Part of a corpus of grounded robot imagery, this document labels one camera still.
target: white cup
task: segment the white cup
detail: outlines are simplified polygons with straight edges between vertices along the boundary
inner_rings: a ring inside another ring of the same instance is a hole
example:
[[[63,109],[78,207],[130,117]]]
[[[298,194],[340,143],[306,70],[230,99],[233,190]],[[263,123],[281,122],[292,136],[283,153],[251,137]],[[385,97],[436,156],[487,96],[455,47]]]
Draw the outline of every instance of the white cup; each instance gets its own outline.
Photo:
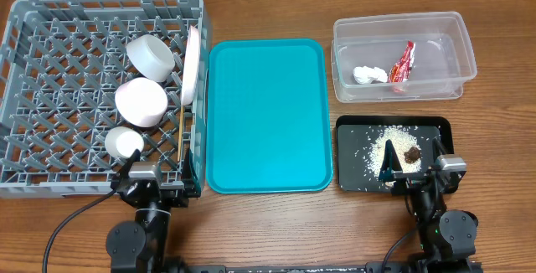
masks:
[[[143,151],[143,138],[128,127],[118,126],[108,131],[104,147],[110,156],[127,159],[136,149]]]
[[[126,45],[126,54],[134,67],[149,80],[162,82],[175,67],[169,47],[150,34],[145,34]]]
[[[138,77],[117,88],[116,107],[135,126],[155,126],[168,109],[168,96],[158,83]]]

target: gray plastic dish rack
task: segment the gray plastic dish rack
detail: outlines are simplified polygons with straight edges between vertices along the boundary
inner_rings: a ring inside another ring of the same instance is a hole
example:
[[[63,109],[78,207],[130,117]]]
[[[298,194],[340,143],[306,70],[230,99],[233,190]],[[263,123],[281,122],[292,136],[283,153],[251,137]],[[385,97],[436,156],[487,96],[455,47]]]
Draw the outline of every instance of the gray plastic dish rack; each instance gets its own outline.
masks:
[[[202,51],[196,97],[184,107],[179,139],[190,25],[201,32]],[[0,197],[108,193],[124,163],[104,148],[115,126],[142,133],[142,160],[158,161],[163,187],[183,186],[183,151],[190,147],[193,178],[202,189],[211,32],[203,0],[17,0],[0,49]],[[121,117],[114,94],[140,75],[125,46],[147,33],[169,46],[176,66],[162,83],[167,113],[157,127],[141,130]]]

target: red wrapper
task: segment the red wrapper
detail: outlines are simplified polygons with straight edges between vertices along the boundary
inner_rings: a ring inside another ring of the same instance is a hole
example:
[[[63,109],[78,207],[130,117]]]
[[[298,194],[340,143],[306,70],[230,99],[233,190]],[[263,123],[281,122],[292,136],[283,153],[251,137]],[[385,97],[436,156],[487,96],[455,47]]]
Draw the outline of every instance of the red wrapper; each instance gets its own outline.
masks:
[[[399,61],[394,64],[393,69],[391,69],[391,74],[389,75],[390,83],[401,83],[405,82],[410,77],[410,71],[413,67],[413,59],[415,57],[415,43],[408,42],[408,46],[405,48],[404,55],[399,59]],[[401,87],[394,87],[395,91],[403,92],[404,90]]]

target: wooden table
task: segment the wooden table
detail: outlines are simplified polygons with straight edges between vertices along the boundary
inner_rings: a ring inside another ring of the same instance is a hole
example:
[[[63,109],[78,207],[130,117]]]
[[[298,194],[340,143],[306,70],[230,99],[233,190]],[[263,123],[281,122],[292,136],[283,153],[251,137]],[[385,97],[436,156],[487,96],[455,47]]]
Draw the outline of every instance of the wooden table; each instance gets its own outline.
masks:
[[[486,272],[536,266],[536,0],[205,0],[214,42],[228,39],[317,40],[326,55],[331,123],[344,114],[444,116],[468,173],[450,209],[480,219],[477,254]],[[478,66],[459,100],[342,104],[329,67],[339,18],[457,11]],[[0,201],[0,271],[38,272],[46,242],[68,214],[94,197]],[[50,256],[50,272],[107,272],[106,234],[134,218],[117,198],[68,224]],[[413,224],[404,201],[344,193],[336,177],[321,193],[220,195],[205,187],[189,209],[173,210],[168,253],[190,265],[350,265],[382,260]],[[417,240],[394,254],[402,260]]]

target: teal tray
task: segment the teal tray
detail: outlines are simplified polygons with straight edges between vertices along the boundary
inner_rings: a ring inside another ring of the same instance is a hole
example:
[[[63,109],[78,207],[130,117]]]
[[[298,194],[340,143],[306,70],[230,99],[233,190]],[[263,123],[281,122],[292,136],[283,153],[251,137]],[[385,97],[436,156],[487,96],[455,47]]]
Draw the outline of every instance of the teal tray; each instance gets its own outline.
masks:
[[[322,47],[229,41],[209,61],[207,179],[218,193],[324,189],[332,141]]]

